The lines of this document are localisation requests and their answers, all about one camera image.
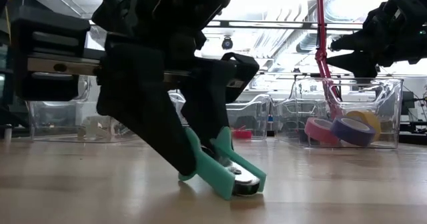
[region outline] pink tape roll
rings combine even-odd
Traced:
[[[307,120],[305,133],[316,141],[337,145],[338,138],[331,132],[332,122],[310,117]]]

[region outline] red object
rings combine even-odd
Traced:
[[[317,0],[318,4],[318,50],[316,51],[316,62],[319,67],[320,77],[322,78],[331,78],[331,73],[329,71],[328,64],[326,63],[326,57],[328,54],[326,53],[326,23],[325,23],[325,16],[324,16],[324,0]],[[331,81],[327,82],[324,81],[324,91],[325,91],[325,98],[328,102],[328,105],[331,109],[331,115],[332,118],[335,119],[335,116],[341,115],[341,111],[338,108],[338,103],[336,101],[337,99],[340,99],[341,97],[338,95],[338,91],[336,87],[332,87],[331,91],[329,92],[329,86],[332,84]]]
[[[233,137],[236,139],[251,139],[252,138],[252,132],[251,131],[244,131],[244,130],[234,130],[232,131]]]
[[[338,138],[331,132],[332,122],[310,117],[307,120],[304,132],[312,139],[323,143],[337,145]]]

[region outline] red pole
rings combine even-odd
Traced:
[[[328,54],[326,53],[326,23],[324,15],[324,0],[316,1],[318,12],[318,49],[316,51],[315,58],[319,67],[320,77],[331,78],[331,73],[329,71],[328,64],[326,63],[326,57],[328,56]],[[337,88],[332,86],[332,81],[324,80],[323,83],[325,98],[331,109],[331,116],[333,119],[335,119],[335,116],[342,114],[338,106],[338,102],[336,101],[336,99],[341,99],[341,97],[338,95]]]

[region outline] small metal part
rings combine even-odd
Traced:
[[[99,73],[99,60],[67,57],[61,55],[32,53],[28,55],[28,71],[69,75],[95,76]],[[190,77],[189,71],[168,70],[164,72],[164,82],[177,83]],[[244,81],[232,79],[227,87],[240,88]]]
[[[237,163],[232,162],[232,168],[238,170],[234,181],[233,194],[237,196],[255,195],[260,188],[260,180]]]

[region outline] blue tape roll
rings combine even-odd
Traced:
[[[375,128],[349,117],[335,118],[331,132],[337,138],[361,147],[371,144],[376,134]]]

